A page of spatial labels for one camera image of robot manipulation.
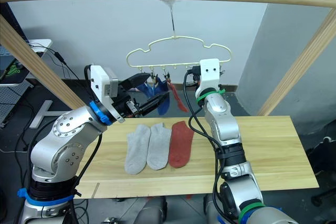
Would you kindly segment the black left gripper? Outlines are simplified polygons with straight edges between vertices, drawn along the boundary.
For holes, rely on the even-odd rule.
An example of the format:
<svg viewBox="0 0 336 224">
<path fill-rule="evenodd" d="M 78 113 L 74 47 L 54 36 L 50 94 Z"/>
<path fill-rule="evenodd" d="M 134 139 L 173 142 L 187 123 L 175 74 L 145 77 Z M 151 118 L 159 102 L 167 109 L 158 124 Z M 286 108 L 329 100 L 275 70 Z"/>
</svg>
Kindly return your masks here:
<svg viewBox="0 0 336 224">
<path fill-rule="evenodd" d="M 145 116 L 157 109 L 168 98 L 168 92 L 161 92 L 150 98 L 146 103 L 139 106 L 138 111 L 132 111 L 127 105 L 128 102 L 132 102 L 128 90 L 136 88 L 143 84 L 150 77 L 150 73 L 137 73 L 118 84 L 118 94 L 114 98 L 114 108 L 122 117 L 138 117 L 138 112 L 141 116 Z"/>
</svg>

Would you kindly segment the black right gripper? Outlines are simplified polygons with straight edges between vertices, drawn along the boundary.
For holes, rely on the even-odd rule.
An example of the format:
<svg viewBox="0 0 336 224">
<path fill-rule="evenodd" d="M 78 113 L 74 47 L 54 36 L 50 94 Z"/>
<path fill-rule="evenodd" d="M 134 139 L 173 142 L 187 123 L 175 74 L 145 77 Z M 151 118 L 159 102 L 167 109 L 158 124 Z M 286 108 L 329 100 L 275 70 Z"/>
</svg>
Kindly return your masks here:
<svg viewBox="0 0 336 224">
<path fill-rule="evenodd" d="M 191 74 L 193 76 L 194 82 L 200 81 L 201 76 L 201 68 L 200 67 L 192 67 L 191 69 L 188 69 L 187 74 Z"/>
</svg>

